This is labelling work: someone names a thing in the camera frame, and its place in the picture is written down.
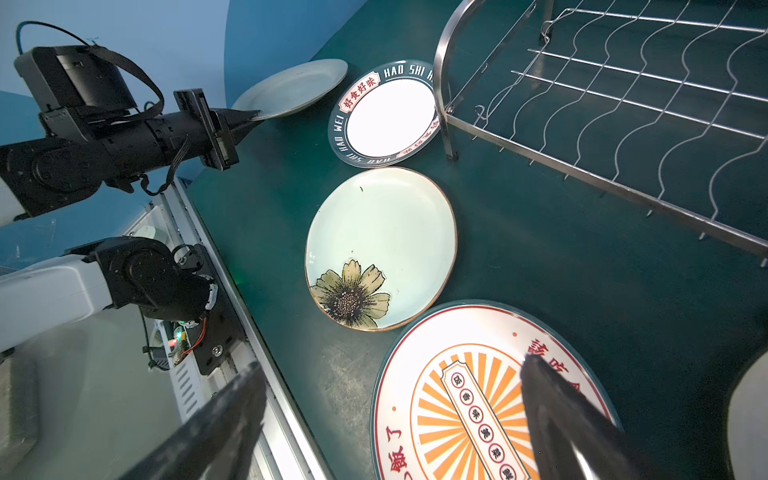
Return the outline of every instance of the cable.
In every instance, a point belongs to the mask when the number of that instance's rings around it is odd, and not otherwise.
[[[176,169],[179,168],[179,165],[181,165],[181,162],[184,161],[184,158],[187,156],[187,153],[189,153],[191,146],[190,142],[190,136],[187,135],[186,138],[184,138],[184,142],[181,144],[181,147],[179,147],[179,150],[176,152],[176,155],[174,155],[174,159],[170,163],[170,167],[168,168],[168,174],[165,176],[165,183],[160,186],[160,188],[157,189],[156,192],[151,192],[147,188],[149,187],[149,177],[147,174],[141,174],[139,177],[141,178],[141,189],[144,190],[144,192],[154,197],[155,195],[162,194],[165,192],[165,190],[170,187],[170,185],[174,182],[174,175],[176,174]]]
[[[139,313],[141,314],[141,325],[144,327],[144,338],[147,340],[146,352],[147,352],[147,358],[149,359],[149,363],[148,363],[149,368],[151,369],[157,368],[159,370],[167,372],[170,369],[166,369],[158,365],[157,362],[155,362],[154,359],[152,358],[152,353],[150,352],[150,347],[149,347],[149,332],[147,331],[147,319],[144,318],[144,312],[141,311],[141,307],[139,307]]]
[[[189,354],[192,350],[196,349],[197,346],[203,342],[203,338],[205,337],[205,330],[206,330],[206,327],[208,327],[208,313],[210,312],[206,311],[205,314],[203,315],[203,331],[200,332],[200,336],[197,337],[197,341],[194,343],[194,345],[192,345],[189,349],[184,350],[181,353],[181,358],[184,358],[185,356],[187,356],[187,354]]]
[[[24,54],[24,51],[22,50],[22,28],[24,28],[26,25],[42,25],[44,27],[49,27],[49,28],[53,28],[54,30],[62,31],[65,34],[69,35],[70,37],[76,38],[83,45],[85,45],[87,47],[90,47],[89,44],[85,43],[85,40],[83,40],[82,38],[78,37],[77,35],[75,35],[74,33],[70,32],[70,31],[64,30],[61,27],[57,27],[56,25],[51,25],[50,23],[36,22],[34,20],[27,20],[26,22],[22,22],[22,23],[16,25],[16,49],[18,50],[18,54],[19,55]]]

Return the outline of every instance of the white plate center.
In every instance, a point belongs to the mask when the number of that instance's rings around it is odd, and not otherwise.
[[[347,141],[367,157],[388,157],[405,150],[435,117],[435,97],[425,84],[409,78],[381,84],[355,106],[346,127]]]

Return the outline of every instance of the rack leg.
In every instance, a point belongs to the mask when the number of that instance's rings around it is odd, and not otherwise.
[[[451,133],[448,130],[448,119],[446,116],[439,116],[440,120],[440,136],[442,137],[442,145],[445,148],[445,156],[448,161],[454,162],[458,160],[458,152],[453,150],[451,144]]]

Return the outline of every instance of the wire rack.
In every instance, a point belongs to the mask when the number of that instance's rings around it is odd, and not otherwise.
[[[534,1],[446,103],[458,33],[485,2],[464,0],[435,54],[446,154],[456,127],[766,266],[768,11],[731,1]]]

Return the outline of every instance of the plate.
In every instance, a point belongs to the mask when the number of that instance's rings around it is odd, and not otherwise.
[[[733,388],[726,420],[730,469],[736,480],[765,478],[768,469],[768,352],[762,352]]]
[[[393,329],[435,302],[456,243],[451,204],[434,182],[405,168],[369,170],[339,185],[312,220],[307,283],[340,325]]]
[[[537,480],[519,374],[528,353],[543,356],[617,424],[584,360],[540,320],[500,303],[447,303],[412,324],[376,380],[378,477]]]
[[[360,168],[385,167],[424,148],[440,128],[432,64],[398,60],[358,78],[328,122],[336,156]]]
[[[346,76],[344,60],[327,58],[288,68],[246,90],[234,110],[261,110],[254,120],[295,114],[333,90]]]

